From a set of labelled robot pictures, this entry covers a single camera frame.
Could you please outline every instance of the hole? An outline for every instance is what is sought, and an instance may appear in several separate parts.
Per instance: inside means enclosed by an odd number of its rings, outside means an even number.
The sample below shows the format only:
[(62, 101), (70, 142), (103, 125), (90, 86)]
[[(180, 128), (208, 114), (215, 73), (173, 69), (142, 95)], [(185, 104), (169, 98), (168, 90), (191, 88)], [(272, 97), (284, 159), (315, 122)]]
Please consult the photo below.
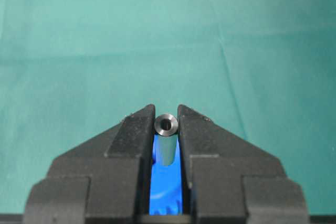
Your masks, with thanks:
[(163, 130), (168, 131), (172, 128), (172, 123), (169, 119), (163, 119), (160, 126)]

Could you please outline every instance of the metal tube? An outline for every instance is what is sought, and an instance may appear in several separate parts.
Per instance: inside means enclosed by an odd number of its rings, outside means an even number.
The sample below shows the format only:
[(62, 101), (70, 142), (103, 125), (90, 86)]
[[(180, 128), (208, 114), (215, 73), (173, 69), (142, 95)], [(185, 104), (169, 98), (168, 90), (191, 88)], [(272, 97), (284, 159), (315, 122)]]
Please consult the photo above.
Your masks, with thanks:
[(171, 114), (162, 114), (155, 119), (154, 128), (157, 134), (155, 159), (160, 165), (171, 165), (175, 159), (177, 142), (177, 119)]

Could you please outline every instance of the blue plastic part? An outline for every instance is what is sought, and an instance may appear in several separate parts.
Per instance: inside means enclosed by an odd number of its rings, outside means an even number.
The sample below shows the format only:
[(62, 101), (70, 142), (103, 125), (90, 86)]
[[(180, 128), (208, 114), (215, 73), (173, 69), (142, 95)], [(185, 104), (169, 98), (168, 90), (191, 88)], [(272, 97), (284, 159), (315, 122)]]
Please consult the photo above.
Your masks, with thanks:
[[(155, 142), (153, 145), (153, 160), (155, 162)], [(150, 215), (182, 214), (182, 185), (180, 166), (180, 146), (177, 142), (175, 160), (170, 166), (154, 163), (152, 166)]]

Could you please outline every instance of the cylindrical spacer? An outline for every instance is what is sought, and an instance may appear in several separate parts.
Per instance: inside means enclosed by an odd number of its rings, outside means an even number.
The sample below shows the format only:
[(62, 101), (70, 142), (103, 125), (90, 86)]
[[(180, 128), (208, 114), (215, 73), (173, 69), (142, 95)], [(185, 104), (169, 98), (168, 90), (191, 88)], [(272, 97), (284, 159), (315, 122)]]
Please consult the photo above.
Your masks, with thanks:
[(171, 165), (175, 159), (177, 142), (177, 119), (171, 114), (162, 114), (155, 119), (154, 128), (157, 134), (155, 159), (160, 165)]

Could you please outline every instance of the green cloth background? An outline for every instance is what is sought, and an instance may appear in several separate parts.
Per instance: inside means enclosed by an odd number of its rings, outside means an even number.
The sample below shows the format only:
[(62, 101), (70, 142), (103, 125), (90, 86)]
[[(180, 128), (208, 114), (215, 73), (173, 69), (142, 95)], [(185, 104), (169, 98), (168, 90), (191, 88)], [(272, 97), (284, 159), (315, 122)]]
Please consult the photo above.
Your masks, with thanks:
[(0, 212), (148, 103), (278, 156), (336, 213), (336, 0), (0, 0)]

